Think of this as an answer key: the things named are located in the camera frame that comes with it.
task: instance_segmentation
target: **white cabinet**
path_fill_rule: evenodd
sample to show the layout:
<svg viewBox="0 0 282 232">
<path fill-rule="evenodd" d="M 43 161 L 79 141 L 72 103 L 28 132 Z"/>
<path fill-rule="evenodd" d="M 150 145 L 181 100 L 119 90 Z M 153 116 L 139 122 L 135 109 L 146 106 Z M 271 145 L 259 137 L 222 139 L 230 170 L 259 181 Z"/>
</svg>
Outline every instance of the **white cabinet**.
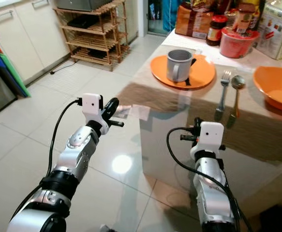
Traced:
<svg viewBox="0 0 282 232">
<path fill-rule="evenodd" d="M 15 10 L 44 67 L 69 53 L 48 0 L 16 3 Z"/>
<path fill-rule="evenodd" d="M 0 8 L 0 45 L 23 81 L 43 69 L 15 8 L 12 6 Z"/>
</svg>

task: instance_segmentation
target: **spoon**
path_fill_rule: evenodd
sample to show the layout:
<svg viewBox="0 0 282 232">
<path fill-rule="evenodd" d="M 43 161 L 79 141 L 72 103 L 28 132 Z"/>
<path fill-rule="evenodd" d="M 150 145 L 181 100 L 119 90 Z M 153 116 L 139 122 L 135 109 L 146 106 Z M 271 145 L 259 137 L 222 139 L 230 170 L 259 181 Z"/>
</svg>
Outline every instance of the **spoon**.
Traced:
<svg viewBox="0 0 282 232">
<path fill-rule="evenodd" d="M 238 98 L 239 98 L 239 90 L 245 87 L 245 80 L 243 77 L 236 75 L 231 79 L 231 85 L 234 89 L 236 89 L 236 102 L 233 107 L 233 111 L 231 112 L 231 116 L 238 118 L 239 117 L 239 110 L 238 110 Z"/>
</svg>

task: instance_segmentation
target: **black cable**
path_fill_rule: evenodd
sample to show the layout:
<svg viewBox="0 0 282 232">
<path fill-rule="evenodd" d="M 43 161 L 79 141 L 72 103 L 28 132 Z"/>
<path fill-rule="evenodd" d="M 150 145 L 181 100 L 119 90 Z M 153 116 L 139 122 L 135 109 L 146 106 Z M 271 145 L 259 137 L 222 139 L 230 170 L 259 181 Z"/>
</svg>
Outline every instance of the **black cable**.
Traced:
<svg viewBox="0 0 282 232">
<path fill-rule="evenodd" d="M 51 71 L 51 72 L 50 72 L 50 74 L 51 74 L 51 75 L 53 75 L 53 74 L 55 74 L 56 72 L 58 72 L 58 71 L 60 71 L 60 70 L 62 70 L 62 69 L 65 69 L 65 68 L 71 67 L 72 65 L 75 65 L 78 61 L 79 61 L 79 59 L 78 59 L 76 62 L 74 62 L 73 64 L 70 64 L 70 65 L 64 66 L 64 67 L 62 67 L 62 68 L 60 68 L 60 69 L 58 69 L 58 70 L 56 70 L 56 71 Z"/>
<path fill-rule="evenodd" d="M 211 177 L 211 176 L 209 176 L 209 175 L 206 175 L 206 174 L 204 174 L 204 173 L 202 173 L 202 172 L 200 172 L 200 171 L 198 171 L 198 170 L 196 170 L 196 169 L 193 169 L 193 168 L 191 168 L 191 167 L 186 166 L 185 164 L 181 163 L 181 162 L 176 158 L 176 156 L 174 155 L 174 153 L 173 153 L 173 151 L 172 151 L 172 149 L 171 149 L 169 139 L 170 139 L 170 134 L 171 134 L 172 132 L 174 132 L 174 131 L 177 131 L 177 130 L 190 131 L 191 128 L 177 127 L 177 128 L 173 128 L 172 130 L 170 130 L 170 131 L 168 132 L 168 134 L 167 134 L 167 136 L 166 136 L 166 145 L 167 145 L 167 147 L 168 147 L 168 150 L 169 150 L 170 155 L 172 156 L 172 158 L 173 158 L 173 159 L 175 160 L 175 162 L 176 162 L 179 166 L 181 166 L 182 168 L 184 168 L 184 169 L 186 169 L 186 170 L 188 170 L 188 171 L 190 171 L 190 172 L 193 172 L 193 173 L 195 173 L 195 174 L 201 175 L 201 176 L 203 176 L 203 177 L 209 179 L 210 181 L 214 182 L 216 185 L 218 185 L 218 186 L 226 193 L 226 195 L 227 195 L 227 197 L 228 197 L 228 199 L 229 199 L 229 201 L 230 201 L 230 207 L 231 207 L 232 213 L 233 213 L 233 215 L 234 215 L 234 217 L 235 217 L 235 221 L 236 221 L 236 222 L 235 222 L 236 230 L 237 230 L 237 231 L 240 231 L 240 226 L 239 226 L 238 220 L 240 219 L 240 217 L 242 217 L 243 220 L 244 220 L 244 222 L 245 222 L 245 224 L 246 224 L 246 226 L 247 226 L 247 228 L 248 228 L 248 230 L 249 230 L 249 232 L 252 232 L 252 228 L 251 228 L 251 226 L 250 226 L 248 220 L 246 219 L 246 217 L 244 216 L 243 212 L 242 212 L 241 209 L 239 208 L 239 206 L 238 206 L 238 204 L 237 204 L 237 201 L 236 201 L 235 197 L 233 196 L 233 194 L 232 194 L 230 188 L 228 187 L 228 185 L 227 185 L 227 186 L 222 185 L 222 184 L 221 184 L 220 182 L 218 182 L 215 178 L 213 178 L 213 177 Z"/>
<path fill-rule="evenodd" d="M 15 217 L 15 215 L 21 210 L 21 208 L 25 205 L 25 203 L 30 199 L 30 197 L 42 186 L 42 184 L 39 184 L 37 187 L 35 187 L 19 204 L 15 212 L 13 213 L 11 220 Z"/>
<path fill-rule="evenodd" d="M 59 126 L 59 123 L 61 121 L 62 116 L 64 115 L 64 113 L 67 111 L 67 109 L 73 105 L 74 103 L 78 103 L 79 100 L 75 100 L 71 103 L 69 103 L 64 110 L 62 111 L 61 115 L 59 116 L 57 123 L 55 125 L 54 128 L 54 133 L 53 133 L 53 137 L 52 137 L 52 141 L 50 143 L 50 147 L 49 147 L 49 156 L 48 156 L 48 168 L 47 168 L 47 172 L 46 172 L 46 177 L 48 177 L 50 175 L 50 172 L 52 171 L 52 164 L 53 164 L 53 149 L 54 149 L 54 144 L 55 144 L 55 138 L 56 138 L 56 133 L 57 133 L 57 129 Z"/>
</svg>

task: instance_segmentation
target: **mug handle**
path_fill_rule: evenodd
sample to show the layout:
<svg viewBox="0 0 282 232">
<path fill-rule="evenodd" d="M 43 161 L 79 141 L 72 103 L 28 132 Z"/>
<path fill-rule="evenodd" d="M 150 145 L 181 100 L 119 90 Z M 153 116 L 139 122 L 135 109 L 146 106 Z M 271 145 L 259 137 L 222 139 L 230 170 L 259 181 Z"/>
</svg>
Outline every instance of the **mug handle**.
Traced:
<svg viewBox="0 0 282 232">
<path fill-rule="evenodd" d="M 179 69 L 179 65 L 176 64 L 173 67 L 173 80 L 177 81 L 178 80 L 178 69 Z"/>
</svg>

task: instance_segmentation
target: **shelf rack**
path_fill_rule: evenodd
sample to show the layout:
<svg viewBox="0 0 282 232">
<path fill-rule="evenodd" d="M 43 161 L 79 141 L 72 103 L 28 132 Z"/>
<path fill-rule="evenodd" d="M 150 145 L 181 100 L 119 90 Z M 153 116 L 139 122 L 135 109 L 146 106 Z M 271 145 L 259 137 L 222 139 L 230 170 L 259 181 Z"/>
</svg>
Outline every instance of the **shelf rack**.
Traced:
<svg viewBox="0 0 282 232">
<path fill-rule="evenodd" d="M 119 6 L 123 7 L 123 17 L 117 15 L 116 8 Z M 125 0 L 113 0 L 94 11 L 60 8 L 54 8 L 54 11 L 74 61 L 81 59 L 107 65 L 112 71 L 114 63 L 121 63 L 124 55 L 129 52 Z M 68 21 L 80 15 L 95 15 L 99 21 L 86 29 L 67 25 Z M 119 31 L 120 23 L 124 24 L 125 32 Z M 91 50 L 105 52 L 105 56 L 98 52 L 96 57 Z"/>
</svg>

